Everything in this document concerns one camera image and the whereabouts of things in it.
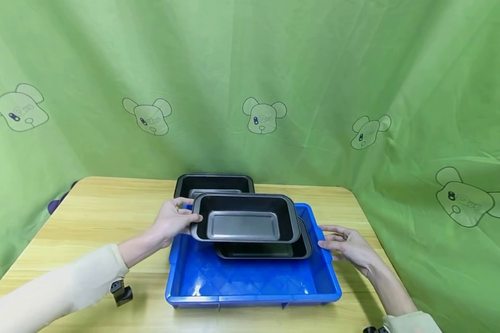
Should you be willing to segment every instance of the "green cloth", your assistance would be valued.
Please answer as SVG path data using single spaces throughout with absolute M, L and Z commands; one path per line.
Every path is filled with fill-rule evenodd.
M 0 277 L 89 175 L 351 189 L 445 332 L 500 332 L 500 0 L 0 1 Z

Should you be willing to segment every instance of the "human hand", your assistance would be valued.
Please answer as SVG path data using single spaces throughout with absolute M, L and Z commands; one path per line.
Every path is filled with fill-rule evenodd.
M 334 260 L 347 260 L 351 262 L 365 277 L 370 278 L 375 269 L 385 265 L 376 251 L 359 234 L 358 231 L 341 227 L 339 225 L 319 225 L 323 231 L 331 231 L 327 234 L 325 241 L 319 241 L 321 248 L 332 252 Z
M 149 233 L 155 235 L 160 248 L 166 248 L 177 234 L 189 234 L 189 225 L 202 221 L 203 217 L 190 210 L 180 208 L 183 204 L 193 204 L 193 199 L 177 197 L 163 203 Z

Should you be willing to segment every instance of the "nonstick baking tray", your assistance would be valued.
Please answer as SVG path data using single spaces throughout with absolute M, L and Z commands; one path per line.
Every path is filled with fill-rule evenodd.
M 193 213 L 204 217 L 191 224 L 199 241 L 292 243 L 300 237 L 294 203 L 281 194 L 204 193 Z
M 305 222 L 298 218 L 300 238 L 292 244 L 215 242 L 213 248 L 224 259 L 307 259 L 313 246 Z
M 196 199 L 202 193 L 254 193 L 254 182 L 247 175 L 186 174 L 176 182 L 174 197 Z

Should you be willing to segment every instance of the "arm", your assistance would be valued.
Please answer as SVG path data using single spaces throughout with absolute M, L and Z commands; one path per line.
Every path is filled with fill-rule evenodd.
M 120 245 L 106 245 L 74 263 L 54 269 L 0 299 L 0 333 L 38 332 L 56 319 L 95 305 L 129 268 L 170 245 L 201 216 L 180 210 L 191 199 L 163 204 L 147 231 Z
M 441 332 L 431 316 L 419 312 L 401 281 L 359 232 L 338 225 L 320 228 L 334 234 L 326 235 L 326 240 L 318 245 L 335 252 L 334 260 L 351 262 L 372 283 L 387 313 L 384 323 L 390 333 L 409 333 L 415 329 L 425 333 Z

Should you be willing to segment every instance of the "bear face drawing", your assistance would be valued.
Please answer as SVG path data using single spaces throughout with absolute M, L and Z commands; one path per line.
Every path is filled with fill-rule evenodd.
M 49 115 L 40 108 L 43 95 L 32 85 L 21 83 L 14 92 L 0 96 L 0 117 L 15 132 L 24 132 L 48 121 Z
M 486 192 L 464 183 L 453 167 L 441 169 L 436 179 L 443 185 L 437 200 L 457 224 L 475 227 L 485 214 L 500 218 L 500 192 Z
M 352 126 L 356 136 L 350 145 L 356 150 L 365 149 L 376 142 L 378 132 L 385 132 L 389 127 L 391 127 L 390 116 L 383 115 L 378 120 L 370 120 L 369 117 L 363 116 L 356 120 Z
M 268 134 L 276 130 L 276 119 L 287 114 L 287 108 L 282 102 L 273 105 L 260 104 L 253 97 L 247 98 L 243 103 L 243 112 L 250 116 L 248 129 L 256 134 Z
M 137 126 L 155 136 L 164 136 L 169 132 L 165 117 L 170 116 L 172 107 L 164 99 L 156 99 L 152 105 L 138 105 L 129 98 L 122 102 L 124 109 L 135 116 Z

